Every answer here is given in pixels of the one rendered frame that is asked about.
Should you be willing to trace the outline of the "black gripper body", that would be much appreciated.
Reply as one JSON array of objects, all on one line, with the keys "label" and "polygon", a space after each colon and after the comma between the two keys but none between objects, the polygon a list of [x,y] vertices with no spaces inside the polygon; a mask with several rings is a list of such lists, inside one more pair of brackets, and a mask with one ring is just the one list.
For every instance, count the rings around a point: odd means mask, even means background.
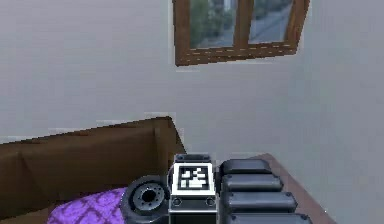
[{"label": "black gripper body", "polygon": [[164,176],[147,175],[133,181],[120,200],[124,224],[168,224],[169,199]]}]

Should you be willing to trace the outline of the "purple patterned pillow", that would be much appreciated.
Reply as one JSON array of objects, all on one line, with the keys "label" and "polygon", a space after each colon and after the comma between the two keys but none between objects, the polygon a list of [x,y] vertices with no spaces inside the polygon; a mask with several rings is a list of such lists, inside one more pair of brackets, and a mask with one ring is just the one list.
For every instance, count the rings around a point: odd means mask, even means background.
[{"label": "purple patterned pillow", "polygon": [[55,207],[46,224],[125,224],[120,201],[125,188],[91,194]]}]

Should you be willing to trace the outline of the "brown wooden framed window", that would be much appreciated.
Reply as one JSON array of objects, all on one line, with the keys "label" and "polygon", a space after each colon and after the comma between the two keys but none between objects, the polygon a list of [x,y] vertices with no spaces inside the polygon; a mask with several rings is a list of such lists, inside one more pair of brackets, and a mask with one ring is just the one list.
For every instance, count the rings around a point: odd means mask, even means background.
[{"label": "brown wooden framed window", "polygon": [[310,0],[172,0],[175,64],[294,55]]}]

